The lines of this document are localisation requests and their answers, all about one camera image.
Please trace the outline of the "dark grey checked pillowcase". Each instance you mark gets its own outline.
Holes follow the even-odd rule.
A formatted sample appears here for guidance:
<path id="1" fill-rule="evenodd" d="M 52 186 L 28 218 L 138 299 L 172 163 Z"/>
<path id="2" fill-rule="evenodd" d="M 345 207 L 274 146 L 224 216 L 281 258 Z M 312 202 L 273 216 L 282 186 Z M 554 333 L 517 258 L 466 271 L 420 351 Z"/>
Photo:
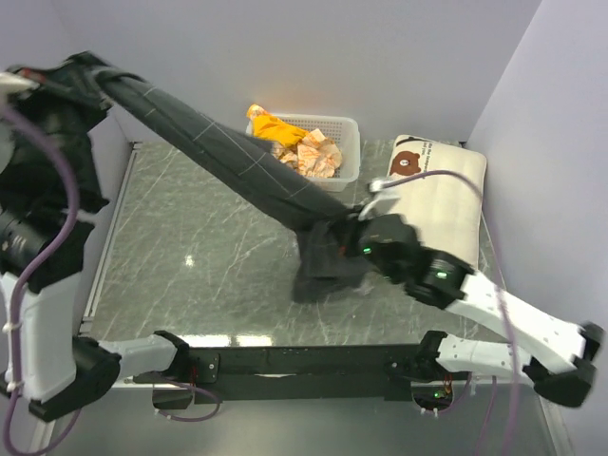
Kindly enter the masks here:
<path id="1" fill-rule="evenodd" d="M 270 142 L 217 123 L 132 73 L 99 68 L 94 79 L 117 105 L 295 233 L 294 302 L 363 285 L 371 266 L 355 251 L 354 208 L 281 163 Z"/>

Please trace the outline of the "cream pillow with bear print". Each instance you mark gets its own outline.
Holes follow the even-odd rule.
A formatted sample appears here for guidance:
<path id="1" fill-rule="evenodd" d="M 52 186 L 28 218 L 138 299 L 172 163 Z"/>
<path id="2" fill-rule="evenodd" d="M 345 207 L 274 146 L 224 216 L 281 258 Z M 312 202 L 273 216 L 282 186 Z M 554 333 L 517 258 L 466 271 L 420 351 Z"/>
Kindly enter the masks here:
<path id="1" fill-rule="evenodd" d="M 410 135 L 398 136 L 389 160 L 393 180 L 433 170 L 448 170 L 484 188 L 484 155 L 460 146 Z M 463 181 L 432 176 L 396 187 L 400 199 L 391 211 L 418 230 L 421 242 L 478 265 L 482 198 Z"/>

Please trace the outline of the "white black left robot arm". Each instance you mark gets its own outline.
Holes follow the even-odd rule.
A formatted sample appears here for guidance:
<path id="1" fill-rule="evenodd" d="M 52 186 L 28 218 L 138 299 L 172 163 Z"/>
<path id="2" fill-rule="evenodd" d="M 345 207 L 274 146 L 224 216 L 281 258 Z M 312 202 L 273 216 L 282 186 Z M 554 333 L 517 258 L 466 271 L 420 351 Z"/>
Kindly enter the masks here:
<path id="1" fill-rule="evenodd" d="M 102 398 L 126 377 L 170 382 L 192 370 L 189 345 L 170 332 L 111 343 L 72 328 L 93 224 L 106 205 L 90 131 L 111 106 L 82 52 L 59 66 L 1 75 L 1 282 L 9 292 L 9 363 L 1 391 L 51 422 Z"/>

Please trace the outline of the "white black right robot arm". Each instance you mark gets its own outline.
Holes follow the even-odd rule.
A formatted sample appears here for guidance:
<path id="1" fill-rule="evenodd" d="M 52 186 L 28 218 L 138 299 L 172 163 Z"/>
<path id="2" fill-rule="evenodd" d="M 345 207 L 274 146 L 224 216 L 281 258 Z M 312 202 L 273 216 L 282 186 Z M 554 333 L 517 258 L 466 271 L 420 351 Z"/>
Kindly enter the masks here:
<path id="1" fill-rule="evenodd" d="M 605 337 L 601 326 L 575 324 L 537 309 L 465 261 L 423 245 L 416 229 L 396 214 L 349 217 L 342 252 L 365 258 L 416 301 L 504 337 L 503 343 L 495 343 L 427 332 L 414 362 L 426 378 L 464 371 L 508 376 L 570 409 L 589 396 L 597 375 L 594 361 Z"/>

